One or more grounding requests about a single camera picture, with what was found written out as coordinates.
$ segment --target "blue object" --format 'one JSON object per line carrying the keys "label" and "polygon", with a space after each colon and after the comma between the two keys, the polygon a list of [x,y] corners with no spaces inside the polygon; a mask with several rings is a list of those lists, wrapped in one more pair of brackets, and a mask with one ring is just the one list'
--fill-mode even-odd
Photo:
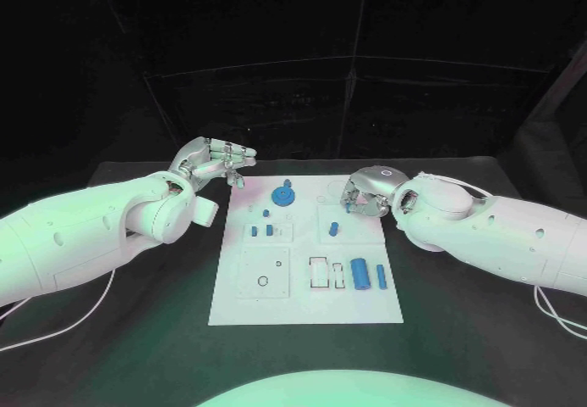
{"label": "blue object", "polygon": [[284,185],[275,188],[271,193],[271,200],[277,206],[287,206],[296,200],[294,190],[290,188],[291,182],[285,180]]}
{"label": "blue object", "polygon": [[330,231],[329,231],[330,236],[336,236],[337,232],[339,232],[339,224],[336,222],[333,222],[330,225]]}
{"label": "blue object", "polygon": [[379,279],[379,289],[388,289],[388,282],[385,281],[385,272],[382,271],[382,265],[376,265],[376,278]]}
{"label": "blue object", "polygon": [[355,282],[356,290],[366,290],[371,288],[369,273],[366,272],[365,259],[353,259],[350,261],[352,280]]}

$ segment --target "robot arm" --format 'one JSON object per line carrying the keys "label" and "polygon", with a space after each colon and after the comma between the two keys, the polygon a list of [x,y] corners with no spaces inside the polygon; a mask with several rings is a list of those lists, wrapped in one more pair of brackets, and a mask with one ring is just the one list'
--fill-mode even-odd
{"label": "robot arm", "polygon": [[255,151],[199,137],[169,171],[34,202],[0,220],[0,306],[73,287],[173,243],[218,205],[197,196],[215,177],[244,187],[236,169]]}
{"label": "robot arm", "polygon": [[350,176],[342,204],[371,216],[391,210],[420,248],[447,251],[516,282],[587,296],[587,220],[518,199],[477,199],[454,182],[422,173],[409,180],[389,167],[369,167]]}

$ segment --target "blue disc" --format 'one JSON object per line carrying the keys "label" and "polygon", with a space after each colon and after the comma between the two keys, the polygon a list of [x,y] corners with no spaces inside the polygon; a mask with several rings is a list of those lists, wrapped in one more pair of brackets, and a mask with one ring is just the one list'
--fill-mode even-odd
{"label": "blue disc", "polygon": [[288,187],[278,187],[271,193],[271,199],[277,206],[287,206],[296,200],[294,190]]}

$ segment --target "black table surface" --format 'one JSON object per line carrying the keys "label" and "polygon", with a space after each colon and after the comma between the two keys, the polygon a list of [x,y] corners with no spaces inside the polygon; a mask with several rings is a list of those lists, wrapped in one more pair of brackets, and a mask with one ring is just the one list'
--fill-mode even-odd
{"label": "black table surface", "polygon": [[[493,158],[261,161],[245,176],[350,174],[373,164],[518,193]],[[166,170],[102,163],[91,186]],[[146,251],[117,270],[91,318],[58,337],[0,354],[0,405],[190,406],[278,374],[358,369],[407,374],[516,406],[584,405],[587,342],[535,307],[532,287],[418,249],[382,218],[402,324],[208,326],[229,187],[202,191],[221,209],[210,228]],[[0,347],[58,331],[92,307],[108,276],[34,298],[0,328]],[[587,298],[548,290],[562,317]]]}

